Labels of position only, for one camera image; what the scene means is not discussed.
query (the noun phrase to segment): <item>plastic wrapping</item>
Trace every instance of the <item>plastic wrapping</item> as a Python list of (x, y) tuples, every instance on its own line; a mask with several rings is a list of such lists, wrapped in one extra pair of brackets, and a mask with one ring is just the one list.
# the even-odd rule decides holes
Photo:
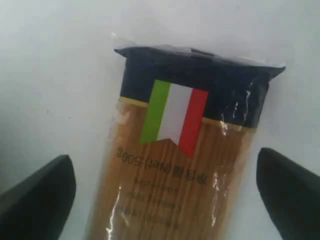
[(220, 239), (269, 81), (284, 67), (128, 47), (90, 240)]

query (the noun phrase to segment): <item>italian flag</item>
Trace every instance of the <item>italian flag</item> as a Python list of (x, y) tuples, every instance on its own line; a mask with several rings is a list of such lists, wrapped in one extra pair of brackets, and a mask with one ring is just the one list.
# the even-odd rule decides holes
[(208, 92), (155, 80), (140, 143), (171, 139), (193, 156)]

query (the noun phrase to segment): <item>pasta package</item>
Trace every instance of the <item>pasta package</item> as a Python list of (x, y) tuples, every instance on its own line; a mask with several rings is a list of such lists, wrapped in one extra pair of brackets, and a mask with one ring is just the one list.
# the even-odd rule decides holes
[(218, 240), (271, 79), (191, 49), (128, 47), (89, 240)]

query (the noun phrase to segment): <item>white stripe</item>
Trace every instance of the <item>white stripe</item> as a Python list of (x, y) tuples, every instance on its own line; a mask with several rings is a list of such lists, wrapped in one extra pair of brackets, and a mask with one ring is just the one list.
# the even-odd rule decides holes
[(171, 139), (179, 144), (192, 88), (171, 84), (162, 116), (157, 140)]

